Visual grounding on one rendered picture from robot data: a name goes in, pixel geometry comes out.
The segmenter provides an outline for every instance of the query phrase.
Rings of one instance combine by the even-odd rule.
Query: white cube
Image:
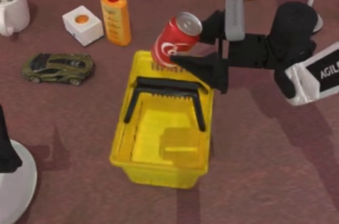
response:
[[[83,46],[104,36],[101,20],[83,5],[63,15],[63,21],[66,30]]]

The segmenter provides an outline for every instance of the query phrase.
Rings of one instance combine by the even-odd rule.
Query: white logo on can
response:
[[[182,46],[189,46],[188,44],[186,43],[176,43],[176,44],[172,44],[172,43],[169,43],[169,42],[164,42],[162,43],[161,45],[161,52],[163,54],[165,54],[166,56],[174,56],[178,53],[178,48],[179,47],[182,47]]]

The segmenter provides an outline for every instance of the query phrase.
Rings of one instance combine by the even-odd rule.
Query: car's front wheel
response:
[[[35,84],[38,84],[41,82],[39,77],[30,77],[30,81],[32,81]]]
[[[74,86],[79,86],[79,85],[81,85],[81,80],[76,79],[76,78],[72,78],[72,79],[69,80],[69,83],[71,85],[74,85]]]

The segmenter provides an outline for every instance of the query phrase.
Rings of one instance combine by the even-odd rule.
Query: mug handle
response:
[[[9,37],[13,34],[14,28],[6,25],[5,20],[6,8],[0,7],[0,34],[5,37]]]

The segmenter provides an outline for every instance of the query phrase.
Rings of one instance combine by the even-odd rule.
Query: red soda can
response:
[[[198,42],[202,32],[201,21],[189,12],[174,16],[155,41],[151,54],[153,60],[167,68],[175,67],[170,56],[188,53]]]

